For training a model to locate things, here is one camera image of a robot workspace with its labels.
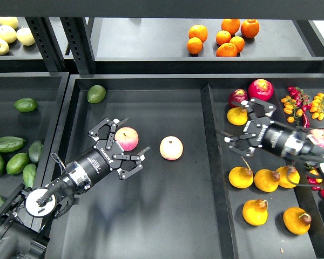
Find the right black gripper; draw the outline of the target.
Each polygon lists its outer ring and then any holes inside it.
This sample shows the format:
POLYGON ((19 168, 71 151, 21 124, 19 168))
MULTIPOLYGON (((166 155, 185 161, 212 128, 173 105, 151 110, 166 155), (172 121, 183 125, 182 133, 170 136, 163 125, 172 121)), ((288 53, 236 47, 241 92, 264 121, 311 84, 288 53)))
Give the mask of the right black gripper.
POLYGON ((253 120, 246 123, 242 135, 218 132, 230 151, 242 157, 252 157, 258 147, 282 158, 308 154, 311 151, 313 143, 306 138, 305 132, 270 119, 276 110, 275 105, 257 98, 240 103, 232 101, 231 104, 245 108, 248 117, 253 120), (254 105, 264 108, 265 117, 257 119, 254 105))

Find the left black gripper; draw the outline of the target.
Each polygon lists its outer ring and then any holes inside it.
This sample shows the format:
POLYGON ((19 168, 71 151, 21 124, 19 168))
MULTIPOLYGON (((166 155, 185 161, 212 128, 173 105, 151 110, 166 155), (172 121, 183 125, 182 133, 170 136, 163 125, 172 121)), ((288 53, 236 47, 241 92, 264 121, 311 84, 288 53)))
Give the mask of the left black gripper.
POLYGON ((115 170, 120 179, 128 179, 143 169, 142 162, 150 147, 144 148, 136 155, 122 154, 123 148, 114 140, 117 128, 127 121, 128 118, 105 118, 88 131, 88 136, 96 144, 66 165, 67 174, 78 187, 93 187, 115 170))

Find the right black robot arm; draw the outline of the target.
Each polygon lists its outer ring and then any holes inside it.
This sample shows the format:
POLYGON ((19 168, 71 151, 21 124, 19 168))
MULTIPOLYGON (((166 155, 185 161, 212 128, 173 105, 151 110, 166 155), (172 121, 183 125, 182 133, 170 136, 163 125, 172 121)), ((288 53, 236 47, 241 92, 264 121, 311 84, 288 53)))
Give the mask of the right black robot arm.
POLYGON ((229 150, 250 158, 257 148, 261 148, 286 161, 315 166, 324 179, 324 148, 314 144, 312 136, 305 131, 273 120, 275 105, 256 98, 232 104, 245 109, 249 120, 239 136, 219 132, 229 150))

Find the yellow pear under right arm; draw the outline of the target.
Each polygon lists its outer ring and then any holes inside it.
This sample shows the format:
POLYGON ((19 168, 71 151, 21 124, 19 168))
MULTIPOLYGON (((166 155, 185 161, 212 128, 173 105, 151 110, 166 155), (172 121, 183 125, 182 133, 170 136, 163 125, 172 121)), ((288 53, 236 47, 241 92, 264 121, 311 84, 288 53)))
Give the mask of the yellow pear under right arm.
POLYGON ((311 227, 312 217, 299 207, 290 207, 283 213, 286 228, 295 235, 303 235, 311 227))

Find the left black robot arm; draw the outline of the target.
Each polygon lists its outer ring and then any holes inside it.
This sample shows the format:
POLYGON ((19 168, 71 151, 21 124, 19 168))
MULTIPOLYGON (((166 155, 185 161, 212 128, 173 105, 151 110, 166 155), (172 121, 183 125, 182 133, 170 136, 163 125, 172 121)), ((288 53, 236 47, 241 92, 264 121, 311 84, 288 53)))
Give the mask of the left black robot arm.
POLYGON ((44 187, 19 185, 14 190, 0 207, 0 258, 44 258, 53 221, 72 208, 76 195, 86 193, 112 172, 126 180, 142 169, 150 148, 128 155, 114 139, 124 122, 103 119, 89 130, 94 145, 83 154, 68 163, 51 154, 61 176, 44 187))

